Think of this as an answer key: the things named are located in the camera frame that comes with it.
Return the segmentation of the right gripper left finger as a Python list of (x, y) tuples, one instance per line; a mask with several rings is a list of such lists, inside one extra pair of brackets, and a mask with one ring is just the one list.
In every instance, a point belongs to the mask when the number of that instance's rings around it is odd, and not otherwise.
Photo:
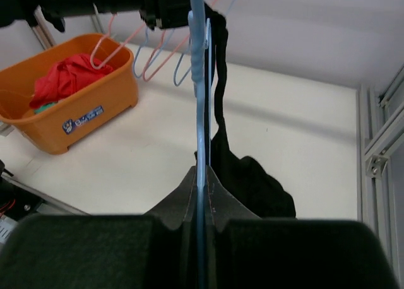
[(143, 215), (33, 215), (1, 250), (2, 288), (196, 288), (196, 170)]

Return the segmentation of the pink hanger of green top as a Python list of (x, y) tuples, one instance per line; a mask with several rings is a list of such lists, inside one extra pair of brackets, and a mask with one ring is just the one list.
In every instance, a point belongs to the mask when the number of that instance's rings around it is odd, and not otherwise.
[(170, 44), (171, 38), (175, 35), (176, 30), (171, 30), (170, 32), (163, 31), (160, 36), (160, 40), (156, 47), (152, 50), (145, 66), (142, 70), (141, 78), (144, 82), (151, 81), (154, 76), (168, 63), (168, 61), (177, 54), (189, 40), (189, 34), (183, 36), (183, 38), (175, 43), (173, 48), (168, 51), (168, 45)]

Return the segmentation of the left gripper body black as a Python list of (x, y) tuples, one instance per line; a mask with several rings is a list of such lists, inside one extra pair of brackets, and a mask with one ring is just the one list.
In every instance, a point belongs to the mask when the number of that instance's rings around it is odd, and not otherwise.
[(190, 0), (144, 0), (139, 13), (150, 30), (168, 30), (188, 26), (190, 10)]

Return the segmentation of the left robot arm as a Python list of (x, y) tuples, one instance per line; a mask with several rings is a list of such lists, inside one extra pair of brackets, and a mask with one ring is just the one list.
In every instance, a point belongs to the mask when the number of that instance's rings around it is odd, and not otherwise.
[(1, 0), (1, 26), (25, 21), (38, 25), (34, 14), (40, 9), (46, 21), (56, 30), (65, 31), (66, 17), (88, 16), (95, 13), (117, 14), (138, 11), (150, 29), (171, 29), (187, 25), (190, 0)]

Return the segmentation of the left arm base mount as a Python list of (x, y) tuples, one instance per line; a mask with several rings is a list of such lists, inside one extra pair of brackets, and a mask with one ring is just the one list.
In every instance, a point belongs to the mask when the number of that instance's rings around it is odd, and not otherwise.
[(1, 216), (20, 221), (24, 217), (34, 214), (44, 200), (12, 184), (3, 177), (4, 174), (13, 176), (1, 161)]

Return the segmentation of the green tank top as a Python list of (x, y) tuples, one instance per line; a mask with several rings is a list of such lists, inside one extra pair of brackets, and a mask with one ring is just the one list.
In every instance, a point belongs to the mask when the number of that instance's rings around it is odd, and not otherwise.
[(47, 103), (47, 104), (45, 104), (45, 105), (43, 105), (43, 106), (41, 106), (41, 107), (35, 109), (35, 110), (34, 110), (34, 113), (35, 113), (35, 114), (39, 114), (39, 113), (41, 113), (41, 112), (43, 112), (43, 111), (45, 111), (45, 110), (47, 110), (47, 109), (49, 109), (49, 108), (55, 106), (56, 104), (57, 104), (57, 102)]

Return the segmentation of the blue hanger of black top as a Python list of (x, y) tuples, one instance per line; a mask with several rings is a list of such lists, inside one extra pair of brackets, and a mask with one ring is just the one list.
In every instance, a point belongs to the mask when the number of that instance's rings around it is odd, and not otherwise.
[(206, 288), (206, 241), (205, 241), (205, 188), (206, 188), (206, 149), (205, 130), (205, 52), (210, 51), (210, 20), (205, 15), (204, 0), (190, 0), (188, 14), (191, 37), (191, 78), (196, 96), (196, 258), (198, 287)]

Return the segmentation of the black tank top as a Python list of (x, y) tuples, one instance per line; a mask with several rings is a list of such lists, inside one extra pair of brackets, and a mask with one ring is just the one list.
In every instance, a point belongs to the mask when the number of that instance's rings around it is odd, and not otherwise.
[(205, 5), (205, 16), (210, 20), (212, 37), (212, 65), (205, 63), (205, 83), (208, 84), (208, 70), (218, 75), (214, 91), (214, 116), (218, 131), (211, 140), (211, 167), (221, 184), (247, 209), (261, 218), (295, 218), (293, 197), (284, 190), (281, 183), (267, 174), (265, 169), (251, 156), (238, 158), (229, 146), (223, 97), (227, 83), (226, 50), (229, 32), (224, 15)]

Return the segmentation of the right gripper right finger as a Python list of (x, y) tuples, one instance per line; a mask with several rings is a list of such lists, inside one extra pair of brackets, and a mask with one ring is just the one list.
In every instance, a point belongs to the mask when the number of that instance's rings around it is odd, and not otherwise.
[(261, 219), (208, 169), (207, 288), (396, 288), (379, 239), (353, 220)]

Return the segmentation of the red tank top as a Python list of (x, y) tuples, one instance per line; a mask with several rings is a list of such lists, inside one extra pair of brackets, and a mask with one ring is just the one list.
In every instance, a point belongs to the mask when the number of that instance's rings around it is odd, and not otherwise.
[(75, 54), (55, 63), (43, 77), (35, 81), (31, 109), (39, 109), (70, 97), (88, 85), (112, 73), (108, 64), (100, 69), (91, 65), (89, 54)]

